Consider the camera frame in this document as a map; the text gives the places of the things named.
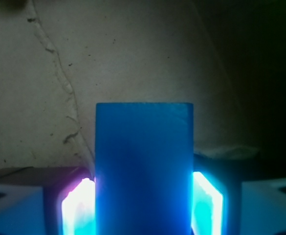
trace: blue rectangular block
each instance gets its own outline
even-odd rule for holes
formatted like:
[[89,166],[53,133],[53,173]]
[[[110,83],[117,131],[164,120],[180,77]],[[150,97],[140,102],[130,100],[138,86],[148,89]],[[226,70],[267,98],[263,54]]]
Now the blue rectangular block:
[[96,234],[189,235],[193,105],[96,107]]

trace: light panel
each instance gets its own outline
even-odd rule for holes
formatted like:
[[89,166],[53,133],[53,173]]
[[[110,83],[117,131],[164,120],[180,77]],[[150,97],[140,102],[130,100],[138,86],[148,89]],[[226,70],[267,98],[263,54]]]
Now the light panel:
[[95,183],[89,178],[62,201],[64,235],[95,235]]
[[193,173],[192,229],[195,235],[221,235],[223,195],[201,173]]

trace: crack in wall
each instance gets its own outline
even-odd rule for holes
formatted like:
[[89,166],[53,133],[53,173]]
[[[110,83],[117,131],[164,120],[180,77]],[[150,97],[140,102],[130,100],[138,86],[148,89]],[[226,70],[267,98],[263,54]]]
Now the crack in wall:
[[81,125],[80,125],[80,119],[79,119],[78,103],[77,103],[77,98],[74,92],[74,88],[72,87],[72,84],[69,78],[66,76],[64,72],[57,48],[55,47],[51,39],[48,37],[44,29],[42,28],[40,18],[39,18],[39,15],[37,13],[37,10],[34,4],[34,0],[29,0],[28,2],[27,21],[29,23],[34,24],[35,36],[40,41],[40,43],[43,45],[45,50],[47,50],[53,56],[53,64],[56,70],[57,79],[59,83],[61,84],[63,90],[69,95],[69,98],[66,100],[66,103],[69,105],[70,115],[66,116],[66,118],[71,119],[75,123],[77,131],[73,134],[66,136],[63,143],[67,143],[70,139],[76,138],[77,139],[76,141],[79,142],[81,146],[85,145],[86,148],[88,149],[87,155],[90,156],[88,158],[90,158],[91,160],[91,163],[87,161],[88,165],[90,166],[91,171],[94,171],[95,156],[91,148],[88,146],[85,137],[79,131]]

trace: cyan light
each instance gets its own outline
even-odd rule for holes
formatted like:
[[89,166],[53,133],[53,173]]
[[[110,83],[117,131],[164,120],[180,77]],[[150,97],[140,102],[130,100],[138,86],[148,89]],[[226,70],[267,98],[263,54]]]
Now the cyan light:
[[196,235],[221,235],[223,195],[201,172],[193,173],[192,229]]
[[89,178],[62,201],[64,235],[95,235],[95,183]]

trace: pink light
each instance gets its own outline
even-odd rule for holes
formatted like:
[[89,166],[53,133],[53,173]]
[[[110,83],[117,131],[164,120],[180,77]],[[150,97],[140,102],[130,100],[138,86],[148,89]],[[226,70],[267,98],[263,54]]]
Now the pink light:
[[95,183],[89,178],[62,201],[63,234],[95,234]]

